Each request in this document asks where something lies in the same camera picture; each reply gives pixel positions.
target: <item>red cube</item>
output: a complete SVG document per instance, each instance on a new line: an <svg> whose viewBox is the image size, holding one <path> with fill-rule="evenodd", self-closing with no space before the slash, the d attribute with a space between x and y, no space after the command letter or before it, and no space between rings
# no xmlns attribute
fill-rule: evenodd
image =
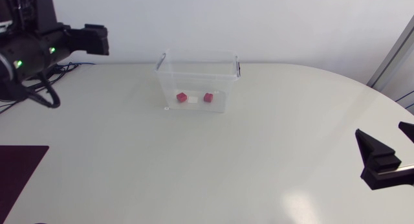
<svg viewBox="0 0 414 224"><path fill-rule="evenodd" d="M177 100L179 100L179 102L184 102L187 100L187 95L184 93L179 93L177 94Z"/></svg>
<svg viewBox="0 0 414 224"><path fill-rule="evenodd" d="M206 94L204 95L204 101L205 101L205 102L212 102L212 101L213 101L213 94L206 93Z"/></svg>

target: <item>white table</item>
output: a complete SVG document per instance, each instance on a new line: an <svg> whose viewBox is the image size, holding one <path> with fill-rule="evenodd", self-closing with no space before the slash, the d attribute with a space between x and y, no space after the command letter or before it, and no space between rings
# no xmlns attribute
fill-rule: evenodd
<svg viewBox="0 0 414 224"><path fill-rule="evenodd" d="M83 66L0 115L1 144L49 145L6 223L413 223L414 188L371 191L360 128L414 162L414 116L319 69L242 64L228 111L164 110L152 65Z"/></svg>

